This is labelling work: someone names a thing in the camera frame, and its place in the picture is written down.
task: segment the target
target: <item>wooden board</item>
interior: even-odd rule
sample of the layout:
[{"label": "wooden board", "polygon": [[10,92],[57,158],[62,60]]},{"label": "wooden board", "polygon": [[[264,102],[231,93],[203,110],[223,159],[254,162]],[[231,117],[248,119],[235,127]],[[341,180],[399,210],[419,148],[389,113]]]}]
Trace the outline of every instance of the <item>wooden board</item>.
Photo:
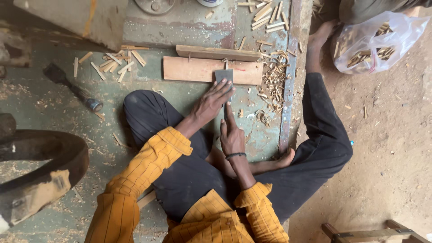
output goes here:
[{"label": "wooden board", "polygon": [[[213,82],[215,70],[224,69],[225,63],[220,60],[163,57],[163,75],[166,80]],[[233,69],[236,84],[261,85],[263,63],[233,62],[228,64]]]},{"label": "wooden board", "polygon": [[188,58],[206,58],[219,59],[224,58],[236,61],[256,61],[261,57],[257,51],[239,51],[233,49],[210,48],[191,45],[177,45],[175,47],[177,54],[181,57]]}]

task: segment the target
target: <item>braided bracelet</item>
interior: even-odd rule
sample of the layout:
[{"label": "braided bracelet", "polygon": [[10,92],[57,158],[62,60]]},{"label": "braided bracelet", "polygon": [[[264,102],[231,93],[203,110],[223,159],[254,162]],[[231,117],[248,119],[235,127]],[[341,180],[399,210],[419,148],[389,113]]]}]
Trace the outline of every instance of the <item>braided bracelet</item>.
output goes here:
[{"label": "braided bracelet", "polygon": [[225,159],[228,160],[228,159],[231,159],[234,156],[242,156],[242,155],[244,155],[246,157],[245,153],[232,153],[232,154],[228,155],[227,157],[225,157]]}]

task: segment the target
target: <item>wooden stool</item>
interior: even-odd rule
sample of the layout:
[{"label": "wooden stool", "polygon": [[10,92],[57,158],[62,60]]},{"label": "wooden stool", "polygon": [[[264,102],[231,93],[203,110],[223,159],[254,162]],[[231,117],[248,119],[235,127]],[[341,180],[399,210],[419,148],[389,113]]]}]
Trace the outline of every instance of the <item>wooden stool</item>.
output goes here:
[{"label": "wooden stool", "polygon": [[413,230],[394,220],[387,220],[386,230],[351,231],[340,233],[331,224],[322,224],[324,233],[331,239],[331,243],[371,242],[384,240],[402,240],[403,243],[430,243]]}]

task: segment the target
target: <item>plastic bag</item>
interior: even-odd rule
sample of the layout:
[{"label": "plastic bag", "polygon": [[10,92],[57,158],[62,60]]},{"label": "plastic bag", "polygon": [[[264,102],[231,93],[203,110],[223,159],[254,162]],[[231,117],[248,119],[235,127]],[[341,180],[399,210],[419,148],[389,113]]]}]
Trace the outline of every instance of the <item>plastic bag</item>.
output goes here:
[{"label": "plastic bag", "polygon": [[[344,26],[340,36],[332,41],[334,65],[346,74],[373,74],[389,69],[413,46],[425,30],[429,17],[407,17],[390,11],[356,25]],[[375,36],[377,30],[388,22],[393,32]],[[377,55],[377,49],[390,47],[394,50],[388,60]],[[359,51],[370,50],[370,58],[349,66],[351,58]]]}]

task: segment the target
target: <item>right hand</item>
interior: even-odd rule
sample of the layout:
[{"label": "right hand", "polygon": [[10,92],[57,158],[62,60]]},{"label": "right hand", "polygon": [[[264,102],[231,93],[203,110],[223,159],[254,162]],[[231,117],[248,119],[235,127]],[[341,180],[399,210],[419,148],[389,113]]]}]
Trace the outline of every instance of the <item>right hand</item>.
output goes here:
[{"label": "right hand", "polygon": [[226,103],[227,121],[220,121],[220,143],[225,156],[245,152],[245,131],[237,127],[231,104]]}]

